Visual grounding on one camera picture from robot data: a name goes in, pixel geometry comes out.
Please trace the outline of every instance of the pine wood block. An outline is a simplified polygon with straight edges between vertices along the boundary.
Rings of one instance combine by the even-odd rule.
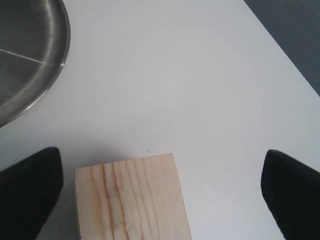
[[[80,168],[81,240],[191,240],[172,154]]]

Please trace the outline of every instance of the stainless steel bowl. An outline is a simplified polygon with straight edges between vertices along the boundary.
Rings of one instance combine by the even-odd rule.
[[[70,24],[62,0],[0,1],[0,127],[52,86],[69,46]]]

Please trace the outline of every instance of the wood grain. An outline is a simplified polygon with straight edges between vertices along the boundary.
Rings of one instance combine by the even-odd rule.
[[[75,171],[82,240],[191,240],[172,154]]]

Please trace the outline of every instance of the wooden block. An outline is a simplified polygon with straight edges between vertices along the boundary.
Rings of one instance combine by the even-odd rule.
[[[172,154],[80,168],[81,240],[191,240]]]

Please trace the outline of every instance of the white table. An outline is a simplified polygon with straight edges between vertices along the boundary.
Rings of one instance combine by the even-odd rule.
[[[320,170],[320,98],[242,0],[65,0],[69,56],[0,129],[0,168],[61,150],[41,240],[77,239],[73,171],[174,153],[193,240],[281,240],[261,189],[268,149]]]

